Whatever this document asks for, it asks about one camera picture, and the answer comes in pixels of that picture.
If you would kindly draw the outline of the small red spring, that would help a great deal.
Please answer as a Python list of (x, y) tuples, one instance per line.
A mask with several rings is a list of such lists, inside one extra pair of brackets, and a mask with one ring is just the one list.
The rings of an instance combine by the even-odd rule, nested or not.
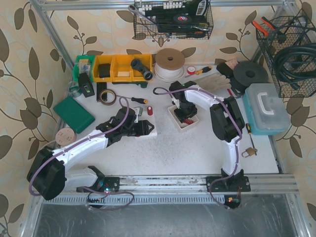
[(186, 120), (184, 120), (184, 123), (190, 125), (190, 124), (194, 123), (194, 121), (192, 119), (186, 119)]

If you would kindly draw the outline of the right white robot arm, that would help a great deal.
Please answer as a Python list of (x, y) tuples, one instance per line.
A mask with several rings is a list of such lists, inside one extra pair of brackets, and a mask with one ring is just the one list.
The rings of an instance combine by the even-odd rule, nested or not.
[(239, 142), (245, 122), (236, 99), (232, 96), (223, 98), (202, 89), (193, 81), (172, 83), (169, 89), (155, 87), (155, 95), (168, 94), (176, 109), (173, 110), (175, 120), (179, 123), (197, 115), (197, 107), (210, 113), (211, 126), (215, 136), (226, 144), (227, 154), (222, 166), (224, 175), (231, 178), (241, 172), (239, 164)]

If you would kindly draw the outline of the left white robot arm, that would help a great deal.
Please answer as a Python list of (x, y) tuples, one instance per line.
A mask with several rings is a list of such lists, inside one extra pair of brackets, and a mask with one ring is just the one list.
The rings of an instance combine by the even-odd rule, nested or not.
[(64, 190), (73, 188), (88, 192), (109, 193), (105, 175), (95, 166), (72, 170), (87, 156), (119, 142), (122, 137), (141, 137), (151, 134), (155, 126), (148, 120), (140, 120), (139, 113), (128, 105), (122, 106), (115, 116), (96, 126), (87, 136), (65, 147), (49, 150), (42, 148), (27, 175), (29, 192), (52, 200)]

